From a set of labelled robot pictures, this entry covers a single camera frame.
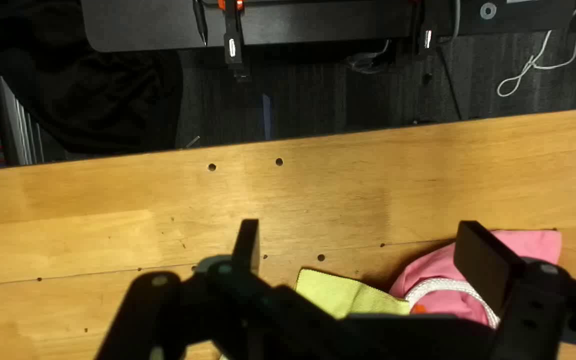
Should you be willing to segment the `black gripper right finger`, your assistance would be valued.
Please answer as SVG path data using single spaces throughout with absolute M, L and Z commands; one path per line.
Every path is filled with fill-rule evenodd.
M 524 260 L 475 220 L 457 224 L 454 264 L 496 314 L 524 272 Z

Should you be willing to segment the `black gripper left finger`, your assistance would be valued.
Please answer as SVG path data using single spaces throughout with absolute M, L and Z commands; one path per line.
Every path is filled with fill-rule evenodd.
M 237 267 L 244 271 L 250 271 L 251 275 L 259 269 L 259 223 L 253 218 L 246 218 L 239 223 L 239 231 L 235 236 L 235 244 L 231 251 L 231 258 Z

